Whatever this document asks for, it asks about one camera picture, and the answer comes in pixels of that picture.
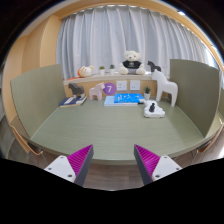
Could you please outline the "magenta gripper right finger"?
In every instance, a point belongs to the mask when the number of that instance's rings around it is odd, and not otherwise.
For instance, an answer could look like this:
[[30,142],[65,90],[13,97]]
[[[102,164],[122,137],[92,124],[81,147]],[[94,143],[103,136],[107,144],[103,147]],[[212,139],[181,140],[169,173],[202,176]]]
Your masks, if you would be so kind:
[[135,144],[134,156],[144,185],[181,170],[181,167],[168,155],[157,154]]

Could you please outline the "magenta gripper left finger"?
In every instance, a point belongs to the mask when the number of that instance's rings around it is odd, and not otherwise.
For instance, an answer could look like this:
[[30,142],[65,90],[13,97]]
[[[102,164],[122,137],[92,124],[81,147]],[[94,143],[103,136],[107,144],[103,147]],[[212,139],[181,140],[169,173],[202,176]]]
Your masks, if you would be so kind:
[[58,156],[45,171],[82,186],[85,182],[94,151],[93,146],[86,146],[69,156]]

